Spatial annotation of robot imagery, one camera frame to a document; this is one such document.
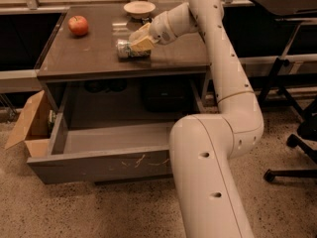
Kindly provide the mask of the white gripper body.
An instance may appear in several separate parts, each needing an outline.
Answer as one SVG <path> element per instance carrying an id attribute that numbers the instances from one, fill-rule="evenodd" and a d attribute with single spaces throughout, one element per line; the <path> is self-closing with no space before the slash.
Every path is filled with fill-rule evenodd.
<path id="1" fill-rule="evenodd" d="M 168 21 L 168 14 L 163 12 L 151 22 L 149 29 L 150 36 L 160 45 L 170 44 L 175 40 L 175 35 Z"/>

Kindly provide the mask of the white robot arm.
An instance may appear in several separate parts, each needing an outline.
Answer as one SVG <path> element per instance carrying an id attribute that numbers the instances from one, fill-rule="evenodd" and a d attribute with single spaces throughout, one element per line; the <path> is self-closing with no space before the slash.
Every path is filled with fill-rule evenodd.
<path id="1" fill-rule="evenodd" d="M 169 157 L 187 238 L 255 238 L 228 160 L 262 137 L 256 95 L 223 27 L 220 0 L 189 0 L 133 33 L 134 52 L 167 45 L 198 30 L 206 45 L 218 112 L 178 120 Z"/>

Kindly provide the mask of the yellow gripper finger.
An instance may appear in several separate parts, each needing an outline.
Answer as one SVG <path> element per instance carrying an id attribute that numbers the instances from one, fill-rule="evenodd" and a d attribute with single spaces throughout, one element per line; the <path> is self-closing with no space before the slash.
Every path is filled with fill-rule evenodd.
<path id="1" fill-rule="evenodd" d="M 155 47 L 157 42 L 157 40 L 150 36 L 141 37 L 140 39 L 131 41 L 131 49 L 134 52 L 150 51 Z"/>
<path id="2" fill-rule="evenodd" d="M 149 28 L 151 24 L 146 23 L 144 24 L 140 29 L 138 29 L 136 32 L 132 33 L 129 37 L 130 42 L 134 42 L 136 40 L 139 40 L 149 34 Z"/>

